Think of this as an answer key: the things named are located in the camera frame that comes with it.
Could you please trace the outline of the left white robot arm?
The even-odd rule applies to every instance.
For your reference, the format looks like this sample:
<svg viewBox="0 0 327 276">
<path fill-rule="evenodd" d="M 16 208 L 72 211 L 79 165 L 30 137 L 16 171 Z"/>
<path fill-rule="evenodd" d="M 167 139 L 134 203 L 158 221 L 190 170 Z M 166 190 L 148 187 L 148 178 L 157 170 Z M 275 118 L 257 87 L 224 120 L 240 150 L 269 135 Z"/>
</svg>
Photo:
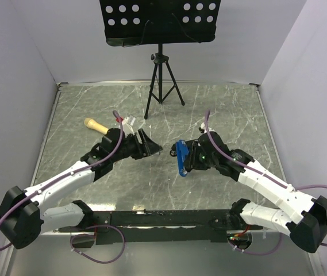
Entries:
<svg viewBox="0 0 327 276">
<path fill-rule="evenodd" d="M 0 231 L 11 245 L 22 249 L 48 231 L 74 227 L 80 231 L 91 228 L 94 212 L 81 200 L 54 207 L 60 199 L 108 174 L 120 160 L 139 160 L 162 151 L 143 129 L 124 134 L 110 128 L 91 150 L 70 168 L 53 178 L 26 189 L 9 189 L 0 205 Z"/>
</svg>

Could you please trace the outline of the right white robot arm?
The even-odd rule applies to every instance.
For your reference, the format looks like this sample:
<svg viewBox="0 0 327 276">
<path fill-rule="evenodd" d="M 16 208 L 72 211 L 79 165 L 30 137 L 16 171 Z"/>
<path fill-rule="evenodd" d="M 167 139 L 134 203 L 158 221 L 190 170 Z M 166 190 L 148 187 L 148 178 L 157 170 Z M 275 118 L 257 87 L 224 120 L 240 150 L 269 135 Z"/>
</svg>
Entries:
<svg viewBox="0 0 327 276">
<path fill-rule="evenodd" d="M 231 224 L 237 229 L 258 225 L 290 237 L 300 249 L 314 253 L 327 234 L 327 198 L 296 190 L 270 173 L 251 155 L 229 149 L 210 131 L 198 139 L 176 142 L 179 171 L 216 169 L 221 175 L 245 185 L 272 202 L 268 208 L 240 199 L 232 205 Z"/>
</svg>

